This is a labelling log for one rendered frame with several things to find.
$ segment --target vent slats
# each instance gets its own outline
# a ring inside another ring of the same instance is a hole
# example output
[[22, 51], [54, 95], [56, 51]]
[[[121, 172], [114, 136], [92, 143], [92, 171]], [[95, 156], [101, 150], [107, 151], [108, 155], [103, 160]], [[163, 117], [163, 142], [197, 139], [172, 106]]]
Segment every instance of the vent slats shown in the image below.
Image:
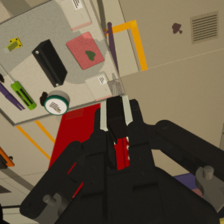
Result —
[[218, 38], [218, 11], [190, 18], [192, 44]]
[[0, 194], [4, 194], [4, 193], [12, 193], [12, 192], [0, 185]]
[[83, 116], [84, 109], [74, 110], [66, 114], [65, 120], [77, 118]]

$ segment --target orange object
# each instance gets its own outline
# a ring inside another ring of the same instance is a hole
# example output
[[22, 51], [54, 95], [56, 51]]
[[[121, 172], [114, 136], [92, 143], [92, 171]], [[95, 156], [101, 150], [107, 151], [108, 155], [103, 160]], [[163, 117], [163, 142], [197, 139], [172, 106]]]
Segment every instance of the orange object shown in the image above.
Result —
[[12, 160], [6, 155], [6, 153], [3, 151], [3, 149], [0, 147], [0, 154], [2, 157], [6, 160], [7, 167], [14, 167], [15, 164], [12, 162]]

